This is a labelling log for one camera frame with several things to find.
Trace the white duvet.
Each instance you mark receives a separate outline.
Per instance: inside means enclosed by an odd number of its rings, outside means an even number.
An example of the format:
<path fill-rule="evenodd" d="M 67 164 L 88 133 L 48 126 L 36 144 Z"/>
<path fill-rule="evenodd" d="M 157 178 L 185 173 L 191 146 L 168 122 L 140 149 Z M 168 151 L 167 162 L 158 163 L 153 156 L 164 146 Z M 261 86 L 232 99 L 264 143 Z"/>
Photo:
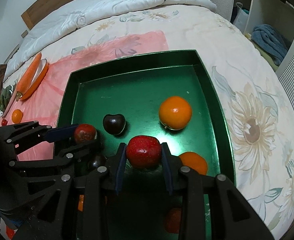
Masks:
<path fill-rule="evenodd" d="M 216 10 L 216 4 L 211 0 L 73 0 L 51 12 L 31 29 L 19 50 L 8 61 L 4 78 L 8 79 L 46 46 L 86 25 L 128 12 L 174 4 Z"/>

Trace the floral bed sheet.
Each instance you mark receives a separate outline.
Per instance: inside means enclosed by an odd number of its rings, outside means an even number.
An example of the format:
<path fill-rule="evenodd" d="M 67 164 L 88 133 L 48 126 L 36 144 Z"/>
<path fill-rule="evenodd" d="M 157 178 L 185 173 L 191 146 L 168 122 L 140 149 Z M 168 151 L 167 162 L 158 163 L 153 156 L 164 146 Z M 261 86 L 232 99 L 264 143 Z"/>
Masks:
<path fill-rule="evenodd" d="M 119 57 L 195 49 L 227 119 L 236 185 L 276 239 L 294 221 L 294 111 L 276 73 L 230 22 L 197 5 L 165 5 L 105 18 L 40 52 L 50 63 L 40 87 L 16 106 L 24 120 L 56 125 L 72 71 Z M 25 72 L 33 57 L 4 86 Z"/>

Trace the orange tangerine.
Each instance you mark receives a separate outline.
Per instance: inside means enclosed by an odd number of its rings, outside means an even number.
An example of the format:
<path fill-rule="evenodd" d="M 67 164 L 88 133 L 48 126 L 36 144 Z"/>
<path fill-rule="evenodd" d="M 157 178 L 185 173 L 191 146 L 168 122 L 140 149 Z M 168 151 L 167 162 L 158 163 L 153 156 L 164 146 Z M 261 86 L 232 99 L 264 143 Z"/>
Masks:
<path fill-rule="evenodd" d="M 11 119 L 14 124 L 19 124 L 22 121 L 23 112 L 20 109 L 13 111 Z"/>
<path fill-rule="evenodd" d="M 206 160 L 195 152 L 184 152 L 178 156 L 184 166 L 188 166 L 201 175 L 206 175 L 208 164 Z"/>
<path fill-rule="evenodd" d="M 158 110 L 159 121 L 170 130 L 184 129 L 192 117 L 192 108 L 188 101 L 180 96 L 171 96 L 164 100 Z"/>
<path fill-rule="evenodd" d="M 81 194 L 79 196 L 79 201 L 78 201 L 78 210 L 81 212 L 83 211 L 83 204 L 84 204 L 84 195 Z"/>

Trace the pink plastic sheet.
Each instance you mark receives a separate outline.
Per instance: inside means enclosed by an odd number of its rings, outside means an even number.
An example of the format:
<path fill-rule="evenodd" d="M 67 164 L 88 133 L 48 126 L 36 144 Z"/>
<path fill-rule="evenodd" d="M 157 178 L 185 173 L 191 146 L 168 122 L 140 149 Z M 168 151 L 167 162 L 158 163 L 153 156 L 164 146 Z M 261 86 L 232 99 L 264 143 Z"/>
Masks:
<path fill-rule="evenodd" d="M 102 129 L 83 146 L 56 143 L 58 174 L 45 176 L 43 161 L 24 161 L 35 170 L 30 183 L 52 186 L 36 199 L 56 201 L 56 213 L 41 207 L 15 239 L 173 239 L 164 221 L 182 206 L 178 239 L 205 239 L 204 178 L 183 167 L 183 150 L 207 148 L 212 129 L 202 85 L 206 71 L 194 50 L 125 57 L 73 72 L 65 90 L 59 125 L 102 127 L 112 110 L 129 127 L 112 138 Z"/>

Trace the green tray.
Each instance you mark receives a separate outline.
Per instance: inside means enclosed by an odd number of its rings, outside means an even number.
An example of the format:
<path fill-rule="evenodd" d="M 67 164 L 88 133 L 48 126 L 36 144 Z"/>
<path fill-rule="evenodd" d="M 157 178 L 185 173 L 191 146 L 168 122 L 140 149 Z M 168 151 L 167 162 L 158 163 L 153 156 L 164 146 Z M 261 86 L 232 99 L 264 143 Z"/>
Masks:
<path fill-rule="evenodd" d="M 180 96 L 192 117 L 179 131 L 159 121 L 161 103 Z M 122 114 L 120 135 L 104 130 L 107 114 Z M 208 164 L 208 175 L 223 173 L 235 181 L 234 158 L 225 116 L 212 81 L 194 50 L 163 51 L 112 60 L 74 71 L 68 80 L 57 125 L 91 124 L 99 132 L 103 154 L 116 154 L 120 143 L 149 135 L 167 143 L 171 154 L 195 152 Z M 181 199 L 168 194 L 162 167 L 137 170 L 126 165 L 120 205 L 108 206 L 109 239 L 177 239 L 165 230 L 169 212 Z"/>

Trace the white shopping bag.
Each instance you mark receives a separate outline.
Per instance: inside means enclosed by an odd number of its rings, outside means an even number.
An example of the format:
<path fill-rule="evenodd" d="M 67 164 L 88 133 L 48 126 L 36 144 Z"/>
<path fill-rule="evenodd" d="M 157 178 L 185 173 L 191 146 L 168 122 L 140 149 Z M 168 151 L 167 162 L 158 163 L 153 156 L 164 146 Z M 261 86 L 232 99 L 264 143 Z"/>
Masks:
<path fill-rule="evenodd" d="M 233 24 L 243 33 L 248 21 L 249 11 L 243 8 L 241 2 L 236 3 L 236 17 Z"/>

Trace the white plate with greens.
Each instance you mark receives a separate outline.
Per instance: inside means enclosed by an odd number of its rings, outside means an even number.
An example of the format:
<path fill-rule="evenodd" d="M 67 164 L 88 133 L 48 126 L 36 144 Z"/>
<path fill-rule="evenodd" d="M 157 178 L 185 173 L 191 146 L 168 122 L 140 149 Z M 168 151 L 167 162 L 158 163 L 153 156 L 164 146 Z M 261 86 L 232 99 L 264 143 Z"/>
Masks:
<path fill-rule="evenodd" d="M 17 94 L 17 91 L 16 91 L 16 88 L 15 88 L 14 91 L 13 91 L 13 93 L 12 93 L 12 96 L 11 96 L 11 98 L 10 98 L 10 101 L 9 101 L 8 105 L 7 105 L 7 107 L 6 107 L 5 111 L 4 111 L 4 113 L 3 113 L 2 116 L 1 116 L 2 118 L 5 118 L 6 115 L 8 114 L 8 112 L 9 112 L 9 110 L 10 110 L 10 108 L 11 108 L 13 102 L 15 101 L 16 94 Z"/>

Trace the blue towel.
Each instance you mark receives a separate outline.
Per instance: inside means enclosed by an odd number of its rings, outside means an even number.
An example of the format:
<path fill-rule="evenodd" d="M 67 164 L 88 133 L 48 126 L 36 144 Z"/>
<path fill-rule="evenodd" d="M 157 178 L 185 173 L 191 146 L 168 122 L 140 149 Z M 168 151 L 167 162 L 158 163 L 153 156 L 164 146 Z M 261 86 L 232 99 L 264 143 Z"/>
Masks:
<path fill-rule="evenodd" d="M 256 25 L 251 40 L 271 56 L 276 66 L 280 66 L 291 46 L 291 42 L 269 24 Z"/>

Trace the green leafy vegetable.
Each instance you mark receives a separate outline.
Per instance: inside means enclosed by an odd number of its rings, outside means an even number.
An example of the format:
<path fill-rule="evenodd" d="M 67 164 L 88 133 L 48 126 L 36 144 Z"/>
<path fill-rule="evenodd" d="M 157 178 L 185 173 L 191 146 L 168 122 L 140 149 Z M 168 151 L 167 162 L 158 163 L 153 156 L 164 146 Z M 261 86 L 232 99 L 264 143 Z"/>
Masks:
<path fill-rule="evenodd" d="M 6 108 L 8 107 L 9 101 L 10 101 L 10 99 L 12 97 L 12 94 L 14 92 L 14 89 L 15 89 L 17 83 L 18 83 L 18 81 L 15 80 L 12 85 L 8 85 L 6 88 L 3 88 L 1 90 L 1 94 L 0 94 L 0 111 L 2 113 L 4 113 Z"/>

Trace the dark plum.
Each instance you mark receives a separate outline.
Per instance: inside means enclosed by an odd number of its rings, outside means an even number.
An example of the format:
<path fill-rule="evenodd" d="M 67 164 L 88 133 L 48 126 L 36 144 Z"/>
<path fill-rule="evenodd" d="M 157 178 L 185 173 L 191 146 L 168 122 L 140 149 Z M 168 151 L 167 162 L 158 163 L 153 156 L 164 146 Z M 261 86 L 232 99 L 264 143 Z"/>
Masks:
<path fill-rule="evenodd" d="M 122 114 L 107 114 L 102 121 L 104 130 L 111 135 L 120 135 L 126 127 L 126 119 Z"/>
<path fill-rule="evenodd" d="M 94 161 L 93 166 L 98 168 L 100 166 L 100 162 L 99 161 Z"/>

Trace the carrot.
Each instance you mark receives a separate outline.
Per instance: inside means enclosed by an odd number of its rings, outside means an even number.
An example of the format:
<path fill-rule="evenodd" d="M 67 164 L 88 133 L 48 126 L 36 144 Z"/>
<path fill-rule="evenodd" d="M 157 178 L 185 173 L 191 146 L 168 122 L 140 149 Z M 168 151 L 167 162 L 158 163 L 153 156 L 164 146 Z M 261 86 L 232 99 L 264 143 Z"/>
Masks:
<path fill-rule="evenodd" d="M 31 85 L 31 82 L 32 82 L 32 80 L 33 80 L 33 78 L 35 76 L 35 73 L 36 73 L 36 71 L 38 69 L 38 66 L 40 64 L 41 57 L 42 57 L 41 53 L 38 53 L 35 56 L 35 58 L 31 62 L 31 64 L 26 69 L 26 71 L 22 75 L 21 79 L 17 83 L 17 85 L 16 85 L 16 96 L 15 96 L 16 101 L 18 101 L 19 98 L 22 97 L 23 94 L 25 94 L 27 92 L 27 90 L 29 89 L 29 87 Z"/>

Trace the orange white plate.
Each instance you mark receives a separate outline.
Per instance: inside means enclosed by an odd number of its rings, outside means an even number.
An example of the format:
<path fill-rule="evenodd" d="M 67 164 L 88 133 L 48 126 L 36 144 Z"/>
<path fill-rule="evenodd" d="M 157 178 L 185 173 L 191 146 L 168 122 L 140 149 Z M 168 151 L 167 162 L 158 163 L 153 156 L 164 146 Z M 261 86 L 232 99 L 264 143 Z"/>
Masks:
<path fill-rule="evenodd" d="M 38 69 L 37 69 L 37 71 L 35 73 L 35 76 L 34 76 L 32 82 L 31 82 L 31 85 L 30 85 L 29 89 L 26 91 L 25 94 L 23 94 L 19 98 L 20 101 L 27 100 L 38 89 L 38 87 L 40 86 L 42 80 L 46 76 L 46 73 L 48 71 L 48 67 L 49 67 L 49 64 L 48 64 L 47 59 L 42 59 L 40 61 L 40 63 L 39 63 Z"/>

